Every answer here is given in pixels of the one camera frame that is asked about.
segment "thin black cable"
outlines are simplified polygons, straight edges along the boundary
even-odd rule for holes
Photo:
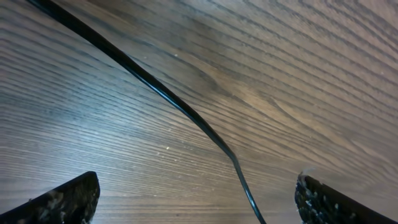
[[[176,94],[170,91],[166,86],[161,84],[155,77],[146,72],[143,68],[141,68],[136,62],[134,62],[130,57],[128,57],[125,53],[107,41],[103,36],[97,33],[95,30],[90,28],[84,22],[76,18],[74,15],[70,14],[68,11],[64,10],[59,5],[55,4],[51,0],[27,0],[41,11],[71,29],[82,38],[86,39],[90,43],[92,43],[95,47],[102,50],[106,55],[115,60],[118,64],[123,66],[127,71],[129,71],[132,75],[138,78],[145,85],[149,86],[149,88],[153,89],[157,92],[161,97],[175,106],[178,110],[180,110],[183,114],[188,116],[202,131],[204,131],[207,136],[213,140],[214,143],[220,147],[225,154],[232,160],[234,164],[236,173],[238,174],[239,180],[241,181],[244,192],[248,196],[249,202],[259,219],[261,224],[266,224],[264,221],[261,212],[259,211],[253,196],[250,193],[249,186],[246,183],[241,167],[238,162],[238,158],[235,156],[234,152],[228,147],[228,145],[224,142],[224,140],[210,127],[210,125],[190,106],[186,104],[186,102],[182,101]]]

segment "dark wood grain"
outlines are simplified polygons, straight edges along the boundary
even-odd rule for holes
[[[398,3],[57,1],[192,105],[268,223],[311,175],[398,220]],[[192,122],[23,0],[1,1],[0,212],[88,170],[95,223],[256,223]]]

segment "brown wood surface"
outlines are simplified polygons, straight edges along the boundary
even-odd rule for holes
[[[194,107],[268,223],[304,169],[398,220],[398,2],[62,0]],[[95,223],[257,223],[190,120],[23,0],[1,0],[0,213],[88,170]]]

